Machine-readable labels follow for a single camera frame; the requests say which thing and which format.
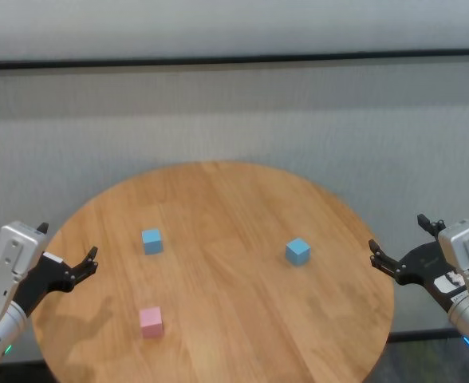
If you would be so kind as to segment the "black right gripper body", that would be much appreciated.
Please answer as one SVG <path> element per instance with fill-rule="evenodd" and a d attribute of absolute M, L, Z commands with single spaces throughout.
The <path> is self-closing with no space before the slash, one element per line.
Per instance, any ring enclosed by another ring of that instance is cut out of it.
<path fill-rule="evenodd" d="M 401 286 L 422 286 L 446 313 L 455 303 L 455 297 L 467 291 L 463 277 L 446 261 L 438 242 L 409 251 L 398 262 L 394 279 Z"/>

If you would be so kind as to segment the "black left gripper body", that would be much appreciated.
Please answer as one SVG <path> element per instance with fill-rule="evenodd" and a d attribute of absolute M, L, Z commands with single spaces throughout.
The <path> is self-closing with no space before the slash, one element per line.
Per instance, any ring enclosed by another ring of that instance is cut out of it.
<path fill-rule="evenodd" d="M 47 294 L 70 292 L 74 287 L 74 274 L 73 268 L 63 259 L 45 252 L 20 283 L 13 301 L 29 318 Z"/>

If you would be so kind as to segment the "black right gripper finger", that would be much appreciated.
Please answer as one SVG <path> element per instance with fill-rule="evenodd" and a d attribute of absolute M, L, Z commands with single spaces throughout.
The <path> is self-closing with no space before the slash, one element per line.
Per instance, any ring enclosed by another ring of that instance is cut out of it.
<path fill-rule="evenodd" d="M 371 266 L 394 279 L 397 284 L 403 285 L 401 265 L 395 259 L 387 256 L 374 239 L 368 241 L 368 246 L 372 252 L 370 255 Z"/>
<path fill-rule="evenodd" d="M 429 235 L 433 236 L 435 240 L 438 239 L 439 233 L 446 228 L 446 224 L 442 219 L 438 221 L 431 221 L 423 213 L 418 214 L 416 218 L 418 225 Z"/>

